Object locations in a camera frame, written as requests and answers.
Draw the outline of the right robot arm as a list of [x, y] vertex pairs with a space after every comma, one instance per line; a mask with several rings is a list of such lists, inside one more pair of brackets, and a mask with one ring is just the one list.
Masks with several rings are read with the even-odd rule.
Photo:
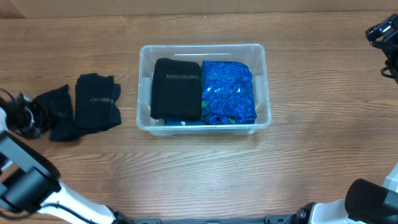
[[[369, 43], [381, 49], [385, 67], [381, 75], [397, 81], [397, 14], [366, 31]], [[299, 224], [397, 224], [397, 166], [382, 185], [364, 179], [355, 180], [344, 199], [330, 203], [309, 203], [284, 219]]]

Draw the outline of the dark blue denim cloth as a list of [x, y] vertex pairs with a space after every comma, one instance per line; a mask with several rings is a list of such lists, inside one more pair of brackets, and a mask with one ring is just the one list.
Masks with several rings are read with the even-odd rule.
[[182, 119], [164, 119], [165, 126], [196, 126], [205, 125], [206, 123], [201, 119], [182, 120]]

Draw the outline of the black cloth with tape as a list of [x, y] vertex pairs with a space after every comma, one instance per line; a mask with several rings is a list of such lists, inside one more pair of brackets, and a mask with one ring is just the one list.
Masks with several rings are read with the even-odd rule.
[[113, 76], [80, 75], [75, 85], [75, 121], [81, 135], [107, 131], [121, 124], [116, 102], [121, 86]]

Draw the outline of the blue sparkly cloth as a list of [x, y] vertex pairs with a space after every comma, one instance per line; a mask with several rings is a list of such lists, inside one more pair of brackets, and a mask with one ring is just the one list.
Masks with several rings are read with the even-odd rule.
[[252, 73], [241, 62], [205, 60], [201, 66], [201, 119], [209, 125], [254, 124]]

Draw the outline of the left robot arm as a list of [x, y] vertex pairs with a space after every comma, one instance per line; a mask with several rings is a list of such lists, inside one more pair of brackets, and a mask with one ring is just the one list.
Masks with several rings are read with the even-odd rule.
[[1, 208], [8, 211], [1, 217], [21, 220], [41, 213], [69, 223], [130, 224], [121, 212], [69, 188], [48, 159], [20, 140], [39, 137], [48, 119], [46, 109], [23, 93], [1, 100], [1, 170], [17, 167], [1, 181]]

